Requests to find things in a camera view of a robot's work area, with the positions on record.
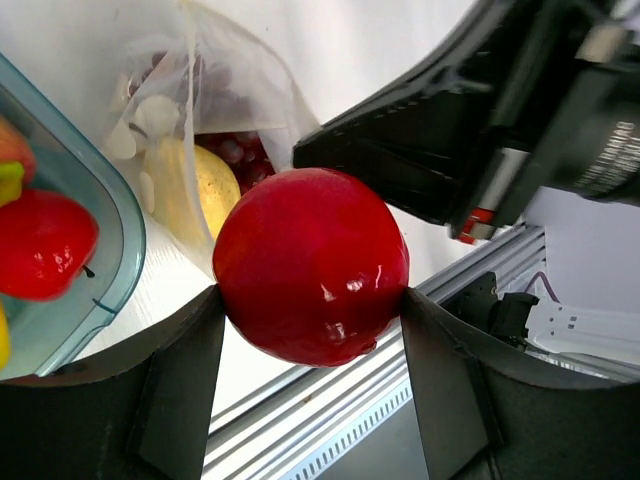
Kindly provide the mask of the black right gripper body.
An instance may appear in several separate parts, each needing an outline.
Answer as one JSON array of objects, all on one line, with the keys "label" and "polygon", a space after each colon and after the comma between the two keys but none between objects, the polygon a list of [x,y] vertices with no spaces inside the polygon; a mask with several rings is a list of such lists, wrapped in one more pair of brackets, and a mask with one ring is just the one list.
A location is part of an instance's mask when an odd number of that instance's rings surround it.
[{"label": "black right gripper body", "polygon": [[473,58],[491,101],[461,137],[454,238],[492,238],[544,187],[638,204],[637,2],[516,1]]}]

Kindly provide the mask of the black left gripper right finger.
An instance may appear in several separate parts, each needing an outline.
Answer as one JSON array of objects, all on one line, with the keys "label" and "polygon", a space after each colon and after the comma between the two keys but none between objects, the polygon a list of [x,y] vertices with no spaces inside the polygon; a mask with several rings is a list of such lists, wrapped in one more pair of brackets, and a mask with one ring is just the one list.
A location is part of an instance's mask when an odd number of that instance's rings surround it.
[{"label": "black left gripper right finger", "polygon": [[401,324],[430,478],[638,478],[638,384],[536,359],[415,289]]}]

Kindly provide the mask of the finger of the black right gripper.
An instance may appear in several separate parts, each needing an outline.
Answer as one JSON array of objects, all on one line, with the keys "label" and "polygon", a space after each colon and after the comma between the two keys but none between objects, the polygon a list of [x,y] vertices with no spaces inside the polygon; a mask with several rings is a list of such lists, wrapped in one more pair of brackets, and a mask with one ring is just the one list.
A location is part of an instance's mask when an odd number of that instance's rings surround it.
[{"label": "finger of the black right gripper", "polygon": [[424,59],[300,140],[293,163],[352,175],[430,223],[459,223],[499,162],[489,119],[509,68],[501,49]]}]

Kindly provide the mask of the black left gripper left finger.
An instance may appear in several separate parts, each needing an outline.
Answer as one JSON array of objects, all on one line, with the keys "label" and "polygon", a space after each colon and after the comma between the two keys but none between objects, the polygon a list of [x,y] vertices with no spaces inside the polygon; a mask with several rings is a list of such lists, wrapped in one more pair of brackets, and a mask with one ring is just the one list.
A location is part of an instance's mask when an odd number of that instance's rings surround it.
[{"label": "black left gripper left finger", "polygon": [[2,381],[2,478],[200,478],[224,325],[210,287],[112,347]]}]

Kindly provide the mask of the large red apple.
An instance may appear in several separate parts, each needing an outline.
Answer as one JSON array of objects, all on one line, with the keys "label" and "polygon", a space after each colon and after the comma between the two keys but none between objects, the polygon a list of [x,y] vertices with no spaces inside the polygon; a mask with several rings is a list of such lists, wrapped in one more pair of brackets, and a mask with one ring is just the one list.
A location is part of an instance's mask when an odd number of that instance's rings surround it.
[{"label": "large red apple", "polygon": [[369,187],[303,168],[242,197],[212,264],[227,317],[245,340],[284,361],[334,367],[373,351],[398,317],[410,257]]}]

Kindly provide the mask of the dark red grape bunch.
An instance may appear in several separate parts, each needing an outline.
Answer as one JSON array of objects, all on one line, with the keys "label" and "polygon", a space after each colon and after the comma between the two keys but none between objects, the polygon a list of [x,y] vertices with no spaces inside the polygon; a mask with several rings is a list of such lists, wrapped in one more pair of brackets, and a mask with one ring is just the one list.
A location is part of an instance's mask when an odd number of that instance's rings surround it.
[{"label": "dark red grape bunch", "polygon": [[127,94],[136,102],[129,128],[145,154],[164,137],[184,142],[194,138],[220,157],[234,172],[240,191],[274,173],[259,138],[273,127],[264,108],[239,91],[245,73],[216,54],[195,54],[195,63],[171,52],[156,52],[142,71],[128,81]]}]

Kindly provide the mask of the clear dotted zip bag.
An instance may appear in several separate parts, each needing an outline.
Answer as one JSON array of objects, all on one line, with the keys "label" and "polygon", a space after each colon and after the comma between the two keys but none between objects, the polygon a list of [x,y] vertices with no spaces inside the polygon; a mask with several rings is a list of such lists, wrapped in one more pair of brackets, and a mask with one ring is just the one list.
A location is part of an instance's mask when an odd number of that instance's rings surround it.
[{"label": "clear dotted zip bag", "polygon": [[201,1],[139,1],[141,31],[121,49],[108,158],[143,211],[206,275],[214,234],[198,193],[195,138],[253,134],[276,171],[319,123],[276,52]]}]

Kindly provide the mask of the pale yellow pear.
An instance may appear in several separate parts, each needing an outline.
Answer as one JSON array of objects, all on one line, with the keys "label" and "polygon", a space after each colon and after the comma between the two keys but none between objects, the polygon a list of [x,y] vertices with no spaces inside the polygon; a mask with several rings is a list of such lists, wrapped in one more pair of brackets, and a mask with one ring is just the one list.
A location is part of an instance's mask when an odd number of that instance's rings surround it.
[{"label": "pale yellow pear", "polygon": [[148,147],[139,175],[143,205],[188,251],[207,255],[241,198],[230,167],[195,145],[164,137]]}]

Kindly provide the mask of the teal plastic fruit basket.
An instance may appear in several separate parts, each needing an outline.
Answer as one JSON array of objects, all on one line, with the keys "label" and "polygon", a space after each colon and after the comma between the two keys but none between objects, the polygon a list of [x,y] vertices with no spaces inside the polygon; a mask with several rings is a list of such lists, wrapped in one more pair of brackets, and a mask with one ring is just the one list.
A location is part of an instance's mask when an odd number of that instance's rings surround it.
[{"label": "teal plastic fruit basket", "polygon": [[7,58],[1,60],[1,114],[37,157],[36,187],[82,204],[100,230],[89,271],[62,297],[2,298],[11,339],[2,379],[43,376],[71,362],[125,305],[144,264],[146,231],[124,178]]}]

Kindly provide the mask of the bright red apple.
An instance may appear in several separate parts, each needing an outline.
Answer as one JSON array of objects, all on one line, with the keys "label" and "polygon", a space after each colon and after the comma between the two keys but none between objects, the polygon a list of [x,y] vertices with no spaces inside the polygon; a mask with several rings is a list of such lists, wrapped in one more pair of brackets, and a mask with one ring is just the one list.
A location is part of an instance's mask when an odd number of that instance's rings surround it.
[{"label": "bright red apple", "polygon": [[80,203],[59,192],[25,189],[1,208],[1,292],[36,302],[61,297],[93,257],[99,234]]}]

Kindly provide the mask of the yellow banana bunch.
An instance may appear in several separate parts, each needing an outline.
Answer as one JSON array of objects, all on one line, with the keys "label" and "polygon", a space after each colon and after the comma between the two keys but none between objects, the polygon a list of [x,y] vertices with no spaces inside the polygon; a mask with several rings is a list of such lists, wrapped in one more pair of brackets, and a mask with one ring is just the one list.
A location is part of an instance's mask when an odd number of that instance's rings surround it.
[{"label": "yellow banana bunch", "polygon": [[[1,206],[16,201],[22,193],[24,167],[18,161],[1,164]],[[9,361],[11,346],[8,320],[4,305],[1,305],[1,368]]]}]

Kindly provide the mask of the peach coloured fruit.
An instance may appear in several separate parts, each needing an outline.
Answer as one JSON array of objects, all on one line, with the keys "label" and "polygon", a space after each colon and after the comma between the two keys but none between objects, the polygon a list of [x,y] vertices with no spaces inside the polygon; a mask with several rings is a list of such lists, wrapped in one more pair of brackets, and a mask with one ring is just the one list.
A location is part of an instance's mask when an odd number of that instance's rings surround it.
[{"label": "peach coloured fruit", "polygon": [[5,117],[0,118],[1,164],[20,163],[24,183],[31,183],[37,172],[37,159],[26,138]]}]

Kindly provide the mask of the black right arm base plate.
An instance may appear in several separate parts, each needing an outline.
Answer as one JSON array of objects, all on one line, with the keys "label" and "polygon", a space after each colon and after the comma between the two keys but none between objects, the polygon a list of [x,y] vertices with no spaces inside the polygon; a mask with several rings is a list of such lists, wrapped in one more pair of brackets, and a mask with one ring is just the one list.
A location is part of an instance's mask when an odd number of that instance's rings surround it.
[{"label": "black right arm base plate", "polygon": [[461,321],[489,333],[499,303],[496,275],[489,271],[462,288],[442,306]]}]

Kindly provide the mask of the aluminium table rail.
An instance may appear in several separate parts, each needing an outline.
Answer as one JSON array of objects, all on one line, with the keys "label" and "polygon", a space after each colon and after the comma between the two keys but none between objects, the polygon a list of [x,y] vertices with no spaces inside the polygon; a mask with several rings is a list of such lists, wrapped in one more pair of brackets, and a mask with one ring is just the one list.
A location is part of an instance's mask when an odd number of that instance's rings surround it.
[{"label": "aluminium table rail", "polygon": [[293,367],[211,419],[205,479],[315,479],[412,398],[402,331],[334,369]]}]

